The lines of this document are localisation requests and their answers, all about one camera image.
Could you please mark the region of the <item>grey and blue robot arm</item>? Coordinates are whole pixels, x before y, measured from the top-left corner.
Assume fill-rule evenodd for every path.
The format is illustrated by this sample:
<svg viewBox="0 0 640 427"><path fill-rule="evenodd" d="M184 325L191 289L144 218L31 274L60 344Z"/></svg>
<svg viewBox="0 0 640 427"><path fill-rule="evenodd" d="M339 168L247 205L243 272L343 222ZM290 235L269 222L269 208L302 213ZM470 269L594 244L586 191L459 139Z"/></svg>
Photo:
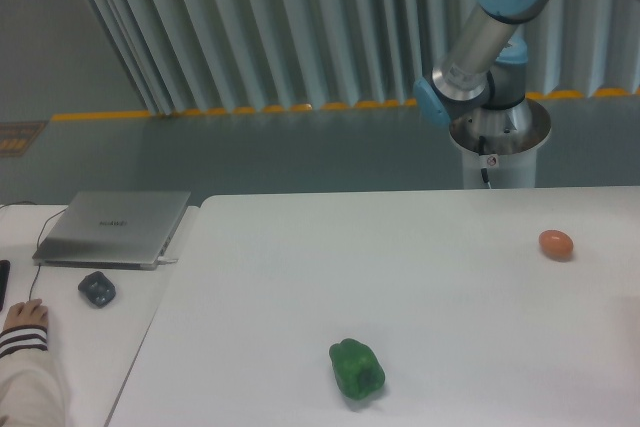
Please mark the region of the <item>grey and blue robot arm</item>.
<svg viewBox="0 0 640 427"><path fill-rule="evenodd" d="M421 113L447 126L477 107L506 110L525 98L525 44L509 52L516 29L549 0L476 0L458 38L432 71L414 84Z"/></svg>

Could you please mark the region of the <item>white striped sleeve forearm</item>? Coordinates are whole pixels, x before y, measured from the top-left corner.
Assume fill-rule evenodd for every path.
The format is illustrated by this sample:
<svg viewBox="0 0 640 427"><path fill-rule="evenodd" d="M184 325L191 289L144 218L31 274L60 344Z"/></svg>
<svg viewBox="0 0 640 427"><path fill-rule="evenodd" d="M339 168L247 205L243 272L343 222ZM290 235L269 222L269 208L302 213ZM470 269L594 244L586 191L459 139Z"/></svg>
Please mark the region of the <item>white striped sleeve forearm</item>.
<svg viewBox="0 0 640 427"><path fill-rule="evenodd" d="M12 327L1 334L1 425L66 425L63 389L45 327Z"/></svg>

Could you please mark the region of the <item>person's hand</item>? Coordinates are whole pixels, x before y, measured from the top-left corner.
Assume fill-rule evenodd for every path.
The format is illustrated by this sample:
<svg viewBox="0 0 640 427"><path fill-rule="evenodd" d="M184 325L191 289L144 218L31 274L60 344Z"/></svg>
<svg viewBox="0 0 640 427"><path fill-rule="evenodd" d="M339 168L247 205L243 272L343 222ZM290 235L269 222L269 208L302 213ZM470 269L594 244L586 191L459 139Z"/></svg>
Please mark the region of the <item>person's hand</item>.
<svg viewBox="0 0 640 427"><path fill-rule="evenodd" d="M48 329L48 308L41 299L32 299L11 306L6 315L2 331L25 327Z"/></svg>

